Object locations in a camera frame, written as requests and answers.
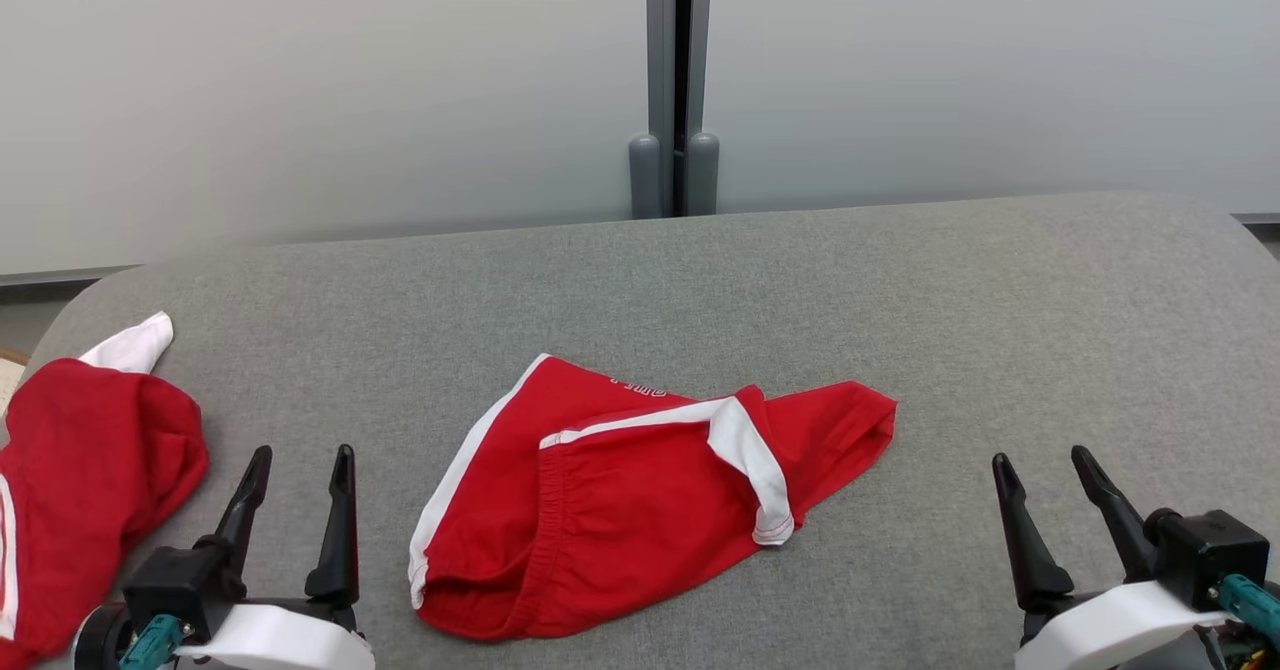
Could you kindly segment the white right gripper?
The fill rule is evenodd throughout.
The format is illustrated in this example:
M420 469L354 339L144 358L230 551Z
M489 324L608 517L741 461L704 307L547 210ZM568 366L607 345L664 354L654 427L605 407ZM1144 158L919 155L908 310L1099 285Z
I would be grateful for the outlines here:
M1015 670L1110 670L1171 644L1197 625L1236 619L1221 610L1197 611L1151 582L1157 547L1146 534L1146 520L1085 446L1071 447L1071 462L1103 518L1126 585L1062 612L1073 601L1074 582L1027 510L1027 491L1011 460L996 453L992 473L1018 607L1027 614L1062 612L1015 652Z

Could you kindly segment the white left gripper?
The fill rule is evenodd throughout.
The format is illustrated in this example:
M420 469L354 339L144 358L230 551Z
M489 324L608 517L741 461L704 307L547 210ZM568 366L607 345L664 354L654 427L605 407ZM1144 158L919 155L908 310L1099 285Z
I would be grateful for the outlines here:
M230 600L243 600L242 578L253 521L265 500L273 448L259 446L214 533L195 550L212 560L212 578ZM349 607L358 602L358 514L355 450L337 450L328 486L330 509L317 559L305 582L310 603ZM177 657L209 658L236 670L375 670L369 643L326 620L271 605L237 605L205 644L183 644Z

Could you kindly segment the red Bulls 23 jersey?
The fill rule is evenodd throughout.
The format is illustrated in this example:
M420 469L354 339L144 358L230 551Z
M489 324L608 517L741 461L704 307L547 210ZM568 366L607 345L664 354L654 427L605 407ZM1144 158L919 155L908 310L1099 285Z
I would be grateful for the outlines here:
M200 407L154 375L173 337L156 313L45 364L13 395L0 448L0 670L60 655L127 556L204 479Z

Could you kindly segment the red shorts with white trim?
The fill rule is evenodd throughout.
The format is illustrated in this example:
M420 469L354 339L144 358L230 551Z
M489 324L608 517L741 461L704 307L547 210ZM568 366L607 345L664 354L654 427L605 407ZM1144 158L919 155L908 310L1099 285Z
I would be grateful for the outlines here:
M539 355L422 509L410 602L480 642L634 614L790 541L881 459L896 411L852 380L695 400Z

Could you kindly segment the beige plastic laundry basket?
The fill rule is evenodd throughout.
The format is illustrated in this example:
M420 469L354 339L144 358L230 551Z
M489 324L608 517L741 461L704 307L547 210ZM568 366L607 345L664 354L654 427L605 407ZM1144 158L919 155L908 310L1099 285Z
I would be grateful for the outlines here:
M6 414L10 401L20 386L28 363L27 355L0 347L0 419Z

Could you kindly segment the grey partition post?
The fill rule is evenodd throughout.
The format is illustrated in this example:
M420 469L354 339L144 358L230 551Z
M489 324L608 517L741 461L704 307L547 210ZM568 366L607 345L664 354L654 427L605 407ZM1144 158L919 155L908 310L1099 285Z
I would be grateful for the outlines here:
M646 0L648 129L628 143L636 219L717 211L721 141L705 127L710 0Z

